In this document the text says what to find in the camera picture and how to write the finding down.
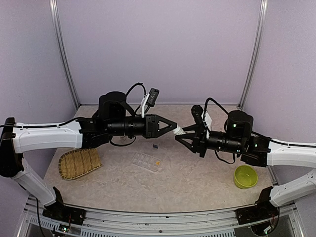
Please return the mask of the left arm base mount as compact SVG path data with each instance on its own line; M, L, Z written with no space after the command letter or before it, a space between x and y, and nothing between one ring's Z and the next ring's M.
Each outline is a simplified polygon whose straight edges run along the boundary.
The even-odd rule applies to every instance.
M54 203L46 206L43 211L43 216L54 220L67 222L69 224L82 225L86 211L81 208L66 206L61 203Z

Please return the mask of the clear plastic pill organizer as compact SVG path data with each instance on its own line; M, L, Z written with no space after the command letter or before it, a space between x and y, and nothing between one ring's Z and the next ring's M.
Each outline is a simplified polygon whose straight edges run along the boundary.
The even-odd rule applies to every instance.
M144 168L151 172L157 172L162 164L162 160L167 154L167 149L162 145L152 142L143 143L139 150L132 156L132 164Z

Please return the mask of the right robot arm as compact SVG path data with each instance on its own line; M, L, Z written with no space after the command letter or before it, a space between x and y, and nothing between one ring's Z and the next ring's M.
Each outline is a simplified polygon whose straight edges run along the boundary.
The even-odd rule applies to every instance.
M225 131L210 129L211 118L199 108L192 108L195 124L182 129L176 141L204 157L207 150L231 153L246 164L267 167L277 165L309 167L311 171L283 185L261 191L252 214L257 219L268 215L272 206L280 207L316 191L316 145L273 139L252 130L253 117L234 110L228 113Z

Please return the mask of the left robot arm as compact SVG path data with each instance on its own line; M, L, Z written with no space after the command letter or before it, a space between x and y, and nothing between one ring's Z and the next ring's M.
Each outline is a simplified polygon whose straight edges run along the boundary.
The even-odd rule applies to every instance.
M0 136L0 175L15 180L35 196L56 218L69 215L60 192L48 186L33 171L23 153L53 148L90 149L109 143L114 136L158 138L177 128L177 123L158 115L137 116L127 95L112 91L99 98L98 110L90 118L62 123L25 124L7 118Z

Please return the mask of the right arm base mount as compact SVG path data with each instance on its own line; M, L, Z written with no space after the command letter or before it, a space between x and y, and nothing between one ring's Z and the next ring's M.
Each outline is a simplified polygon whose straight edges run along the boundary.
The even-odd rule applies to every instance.
M237 221L239 225L257 222L278 216L279 208L265 206L250 206L236 210Z

